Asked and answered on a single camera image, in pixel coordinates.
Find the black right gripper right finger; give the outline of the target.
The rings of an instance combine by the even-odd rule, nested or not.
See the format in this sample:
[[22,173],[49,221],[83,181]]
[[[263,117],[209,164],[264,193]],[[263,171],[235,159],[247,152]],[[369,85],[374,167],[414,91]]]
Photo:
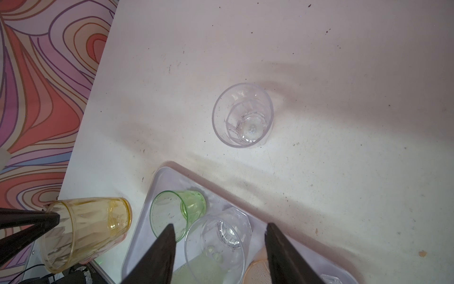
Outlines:
[[274,223],[267,224],[264,238],[273,284],[324,283]]

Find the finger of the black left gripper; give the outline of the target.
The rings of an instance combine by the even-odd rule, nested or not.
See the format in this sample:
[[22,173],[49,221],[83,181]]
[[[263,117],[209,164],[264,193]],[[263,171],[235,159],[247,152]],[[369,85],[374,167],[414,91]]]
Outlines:
[[59,222],[58,213],[1,208],[1,229],[40,224],[53,228]]
[[1,266],[49,230],[44,225],[34,225],[1,239]]

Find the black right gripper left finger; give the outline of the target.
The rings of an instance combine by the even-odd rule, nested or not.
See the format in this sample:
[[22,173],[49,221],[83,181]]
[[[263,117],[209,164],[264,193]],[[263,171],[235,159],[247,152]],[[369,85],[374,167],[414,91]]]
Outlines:
[[176,255],[175,229],[168,224],[122,284],[170,284]]

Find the small clear cup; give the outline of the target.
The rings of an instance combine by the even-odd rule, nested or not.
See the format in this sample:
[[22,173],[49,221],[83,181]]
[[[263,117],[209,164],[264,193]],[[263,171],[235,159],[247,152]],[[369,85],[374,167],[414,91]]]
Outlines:
[[321,274],[320,278],[325,284],[342,284],[342,281],[335,276]]

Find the pale yellow textured cup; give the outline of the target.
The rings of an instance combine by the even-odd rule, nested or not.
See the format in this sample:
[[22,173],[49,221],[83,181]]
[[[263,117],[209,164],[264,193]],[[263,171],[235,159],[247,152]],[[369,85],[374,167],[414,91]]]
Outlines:
[[222,284],[225,272],[214,259],[200,254],[173,272],[172,284]]

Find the clear cup front row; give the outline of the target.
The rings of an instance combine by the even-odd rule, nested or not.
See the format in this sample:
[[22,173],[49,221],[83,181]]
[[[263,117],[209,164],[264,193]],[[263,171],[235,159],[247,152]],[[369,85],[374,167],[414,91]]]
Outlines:
[[238,284],[245,272],[252,228],[247,214],[229,207],[195,221],[184,242],[186,262],[200,254],[211,257],[225,272],[223,284]]

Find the clear cup row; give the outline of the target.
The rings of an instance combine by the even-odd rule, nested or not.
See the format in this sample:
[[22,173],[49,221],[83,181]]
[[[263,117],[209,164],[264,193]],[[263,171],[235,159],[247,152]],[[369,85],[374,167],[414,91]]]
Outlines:
[[223,284],[238,284],[245,272],[252,228],[247,214],[229,207],[195,221],[184,242],[186,262],[200,254],[211,257],[225,272]]
[[212,126],[220,141],[233,148],[260,147],[266,143],[274,121],[269,94],[251,83],[233,85],[218,97]]

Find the green cup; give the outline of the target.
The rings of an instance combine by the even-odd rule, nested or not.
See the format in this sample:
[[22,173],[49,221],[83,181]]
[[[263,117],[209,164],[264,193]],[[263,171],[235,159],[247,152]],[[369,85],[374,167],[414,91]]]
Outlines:
[[158,237],[167,225],[172,224],[177,242],[185,238],[191,225],[207,211],[204,196],[194,190],[163,191],[152,201],[150,225]]

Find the amber yellow cup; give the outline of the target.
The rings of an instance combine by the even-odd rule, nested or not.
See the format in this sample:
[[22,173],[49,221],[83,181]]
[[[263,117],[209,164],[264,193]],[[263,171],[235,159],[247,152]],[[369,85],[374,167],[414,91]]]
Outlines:
[[54,274],[109,251],[126,238],[132,223],[130,203],[122,197],[60,200],[44,212],[60,216],[58,225],[39,238],[41,258]]

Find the clear cup back row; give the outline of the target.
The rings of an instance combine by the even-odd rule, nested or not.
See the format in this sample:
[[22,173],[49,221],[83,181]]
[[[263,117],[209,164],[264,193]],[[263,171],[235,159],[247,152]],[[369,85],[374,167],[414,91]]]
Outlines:
[[218,97],[212,126],[220,141],[233,148],[260,147],[266,143],[274,121],[269,94],[251,83],[233,85]]

